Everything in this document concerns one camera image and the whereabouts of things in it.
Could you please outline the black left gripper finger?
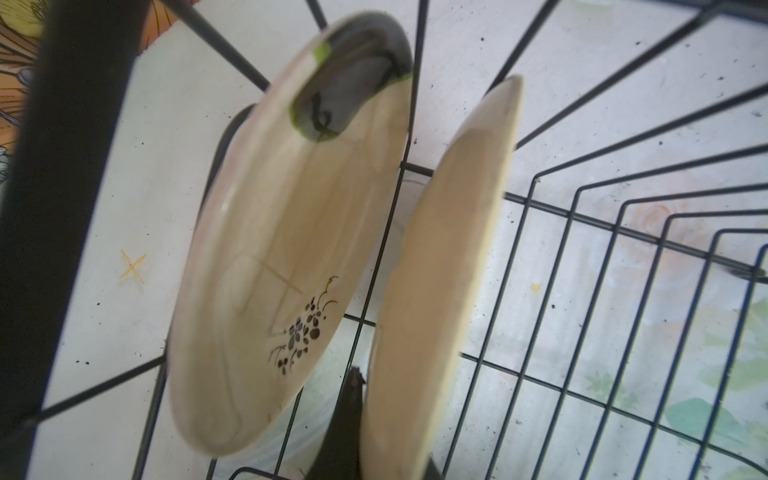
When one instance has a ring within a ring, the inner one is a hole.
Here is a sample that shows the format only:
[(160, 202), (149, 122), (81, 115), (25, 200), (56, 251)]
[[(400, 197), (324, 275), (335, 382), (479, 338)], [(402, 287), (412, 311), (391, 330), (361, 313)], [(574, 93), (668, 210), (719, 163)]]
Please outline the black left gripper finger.
[(306, 479), (361, 479), (359, 450), (364, 384), (360, 369), (353, 367), (345, 377), (320, 451)]

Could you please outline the cream plate front row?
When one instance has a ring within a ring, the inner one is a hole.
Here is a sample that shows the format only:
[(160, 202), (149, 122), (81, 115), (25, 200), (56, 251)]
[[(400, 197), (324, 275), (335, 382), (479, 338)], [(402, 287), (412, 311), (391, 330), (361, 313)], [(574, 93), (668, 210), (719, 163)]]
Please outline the cream plate front row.
[(404, 231), (379, 310), (360, 433), (365, 479), (420, 479), (504, 196), (524, 81), (493, 87), (457, 130)]

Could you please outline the black wire dish rack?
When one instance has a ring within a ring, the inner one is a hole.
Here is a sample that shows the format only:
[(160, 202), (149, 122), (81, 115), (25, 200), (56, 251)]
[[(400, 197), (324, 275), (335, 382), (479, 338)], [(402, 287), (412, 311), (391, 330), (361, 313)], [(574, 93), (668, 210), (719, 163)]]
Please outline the black wire dish rack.
[(504, 73), (520, 137), (445, 414), (444, 479), (767, 475), (767, 6), (376, 1), (418, 48), (413, 140), (307, 386), (223, 458), (173, 424), (164, 353), (223, 133), (262, 97), (182, 23), (138, 57), (42, 404), (5, 479), (302, 479), (452, 134)]

